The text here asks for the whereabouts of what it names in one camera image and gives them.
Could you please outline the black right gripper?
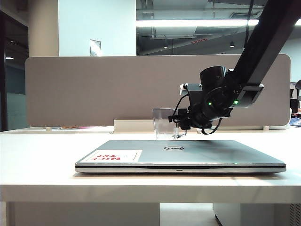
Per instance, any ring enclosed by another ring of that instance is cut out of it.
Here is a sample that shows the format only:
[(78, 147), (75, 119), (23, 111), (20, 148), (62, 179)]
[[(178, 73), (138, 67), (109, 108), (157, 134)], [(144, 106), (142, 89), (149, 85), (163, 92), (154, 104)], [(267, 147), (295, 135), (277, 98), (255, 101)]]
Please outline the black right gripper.
[(195, 109), (192, 106), (178, 109), (178, 115), (168, 116), (168, 121), (176, 123), (174, 139), (179, 139), (187, 135), (187, 130), (191, 128), (210, 128), (213, 122), (213, 120), (205, 117), (198, 108)]

